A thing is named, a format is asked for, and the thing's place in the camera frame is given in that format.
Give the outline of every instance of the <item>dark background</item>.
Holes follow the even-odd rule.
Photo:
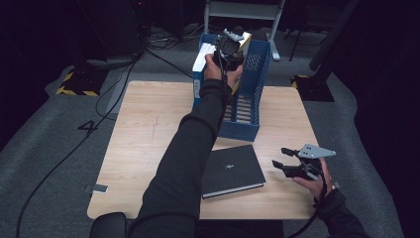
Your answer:
[[[203,9],[205,1],[168,1],[173,8],[165,9],[177,9],[170,18],[158,0],[143,2],[150,22],[174,34],[191,22],[202,22],[202,11],[193,9]],[[80,3],[89,15],[95,14],[89,12],[92,6],[100,5]],[[361,140],[393,196],[407,237],[419,233],[419,12],[416,1],[361,1],[325,59],[358,100],[355,123]],[[2,149],[47,100],[44,88],[63,68],[83,59],[105,60],[110,54],[76,1],[6,0],[0,17]],[[131,31],[119,38],[137,38]]]

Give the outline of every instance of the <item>blue storage basket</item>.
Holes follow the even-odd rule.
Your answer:
[[[214,44],[217,35],[203,34],[203,43]],[[251,40],[244,64],[239,92],[232,105],[228,106],[219,137],[253,141],[260,128],[260,99],[271,59],[268,42]]]

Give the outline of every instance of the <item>wooden table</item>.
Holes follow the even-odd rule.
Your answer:
[[[175,134],[180,119],[190,112],[192,83],[132,81],[127,88],[97,184],[106,193],[92,194],[90,218],[122,211],[135,218],[142,197],[158,163]],[[266,183],[263,187],[206,198],[202,219],[307,219],[313,212],[312,195],[286,178],[271,160],[297,166],[281,147],[300,150],[317,145],[315,135],[296,89],[266,86],[260,105],[260,130],[253,142]],[[214,149],[251,142],[218,138]]]

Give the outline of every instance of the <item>electrical cable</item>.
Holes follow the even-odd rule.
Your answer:
[[[320,199],[316,204],[315,211],[312,214],[312,216],[309,218],[309,220],[306,222],[306,224],[302,228],[300,228],[298,231],[296,231],[295,233],[288,236],[288,238],[297,237],[298,235],[302,234],[306,229],[308,229],[308,227],[314,222],[315,218],[317,217],[318,212],[319,212],[319,207],[322,205],[322,202],[324,201],[325,195],[327,194],[327,182],[325,181],[324,173],[322,171],[318,171],[318,170],[316,170],[316,171],[318,173],[320,173],[320,176],[322,178],[322,190],[321,190]]]
[[[143,49],[142,49],[142,48],[140,48],[140,49],[139,49],[137,52],[135,52],[135,53],[132,53],[132,54],[125,54],[125,53],[120,53],[120,52],[117,52],[117,51],[115,51],[114,49],[112,49],[111,47],[109,47],[109,46],[108,46],[108,44],[107,44],[107,43],[105,43],[105,41],[104,41],[104,40],[100,37],[100,35],[99,35],[98,31],[96,30],[96,28],[95,28],[95,26],[94,26],[93,22],[90,20],[89,16],[87,15],[86,11],[84,10],[83,6],[81,5],[80,0],[76,0],[76,1],[77,1],[77,5],[79,6],[80,10],[82,11],[82,13],[83,13],[84,17],[86,18],[86,20],[87,20],[87,22],[89,23],[90,27],[92,28],[93,32],[96,34],[96,36],[98,37],[99,41],[101,41],[102,45],[103,45],[103,46],[104,46],[104,47],[105,47],[108,51],[110,51],[110,52],[112,52],[112,53],[114,53],[114,54],[116,54],[116,55],[118,55],[118,56],[121,56],[121,57],[132,57],[132,56],[135,56],[135,55],[137,55],[137,54],[139,54],[139,53],[141,53],[141,52],[143,51]]]
[[[117,69],[124,66],[129,66],[134,61],[138,59],[139,56],[133,57],[132,59],[128,61],[122,61],[122,62],[107,62],[107,63],[96,63],[96,62],[89,62],[90,65],[94,66],[98,70],[112,70]]]
[[[177,66],[177,65],[173,64],[172,62],[168,61],[167,59],[164,59],[164,58],[162,58],[162,57],[158,56],[157,54],[153,53],[153,52],[152,52],[151,50],[149,50],[149,49],[146,49],[146,51],[147,51],[149,54],[151,54],[152,56],[154,56],[155,58],[157,58],[157,59],[159,59],[159,60],[162,60],[162,61],[164,61],[164,62],[168,63],[169,65],[171,65],[171,66],[175,67],[176,69],[178,69],[178,70],[179,70],[180,72],[182,72],[183,74],[185,74],[185,75],[187,75],[188,77],[191,77],[191,78],[192,78],[192,74],[191,74],[191,72],[186,71],[186,70],[182,69],[180,66]]]
[[[99,115],[99,116],[102,116],[102,117],[106,117],[106,119],[108,119],[108,120],[111,120],[111,121],[116,121],[116,119],[114,119],[114,118],[109,118],[107,115],[103,115],[103,114],[101,114],[99,111],[98,111],[98,104],[99,104],[99,101],[101,100],[101,98],[105,95],[105,94],[107,94],[115,85],[117,85],[117,83],[118,82],[120,82],[121,81],[121,78],[123,77],[123,73],[124,73],[124,71],[125,70],[127,70],[127,68],[128,68],[129,66],[127,65],[126,66],[126,68],[124,68],[123,69],[123,71],[121,72],[121,74],[120,74],[120,77],[118,78],[118,80],[114,83],[114,84],[112,84],[112,86],[110,86],[104,93],[102,93],[102,95],[98,98],[98,100],[96,101],[96,104],[95,104],[95,111],[96,111],[96,113]]]
[[[196,33],[199,29],[201,29],[204,26],[204,24],[198,26],[197,28],[195,28],[194,30],[192,30],[190,33],[188,33],[187,35],[183,36],[183,39],[188,39],[188,40],[183,40],[180,41],[178,38],[171,38],[171,37],[167,37],[164,33],[162,32],[153,32],[151,33],[151,36],[148,38],[148,48],[149,49],[153,49],[153,50],[168,50],[168,49],[172,49],[173,47],[175,47],[176,45],[180,44],[180,43],[186,43],[186,42],[190,42],[192,40],[194,40],[195,38],[200,37],[199,35],[194,36],[194,33]],[[164,46],[156,46],[153,43],[154,42],[165,42]]]
[[[223,118],[225,118],[225,113],[226,113],[226,108],[228,107],[228,102],[227,102],[227,95],[226,95],[226,91],[227,91],[227,86],[228,86],[228,75],[226,74],[226,69],[223,68],[223,64],[222,64],[222,50],[220,49],[220,42],[216,41],[215,45],[216,45],[216,49],[219,50],[218,55],[218,60],[219,60],[219,65],[220,65],[220,74],[222,76],[222,90],[223,90],[223,113],[219,118],[219,122],[217,123],[218,128],[221,128],[222,123],[223,123]]]
[[[99,125],[102,124],[102,122],[106,119],[106,117],[111,113],[111,111],[117,106],[118,102],[120,101],[121,97],[123,96],[124,90],[127,86],[128,83],[128,79],[129,79],[129,75],[131,70],[133,69],[134,65],[136,64],[137,61],[133,62],[133,64],[131,65],[128,73],[127,73],[127,77],[126,77],[126,81],[124,82],[124,86],[123,89],[121,90],[121,93],[118,97],[118,99],[116,100],[116,102],[114,103],[114,105],[111,107],[111,109],[105,114],[104,117],[101,118],[101,120],[95,125],[93,126],[93,128],[97,129],[99,127]],[[64,161],[66,161],[86,140],[87,138],[89,138],[89,136],[96,130],[90,130],[87,135],[58,163],[56,164],[48,173],[46,176],[44,176],[44,178],[38,183],[38,185],[34,188],[34,190],[31,192],[31,194],[28,196],[28,198],[25,201],[24,206],[21,209],[21,212],[19,213],[19,217],[18,217],[18,222],[17,222],[17,226],[16,226],[16,238],[20,237],[20,229],[21,229],[21,224],[22,224],[22,218],[23,215],[25,213],[25,210],[29,204],[29,202],[31,201],[32,197],[35,195],[35,193],[38,191],[38,189],[44,184],[44,182],[50,177],[50,175],[62,164],[64,163]]]

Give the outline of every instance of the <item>black sleeve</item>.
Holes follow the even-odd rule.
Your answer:
[[[145,191],[129,237],[193,237],[200,212],[201,177],[223,113],[221,82],[205,80],[200,104],[182,118]]]
[[[338,189],[325,197],[318,214],[333,238],[369,237],[358,218],[346,207],[346,198]]]

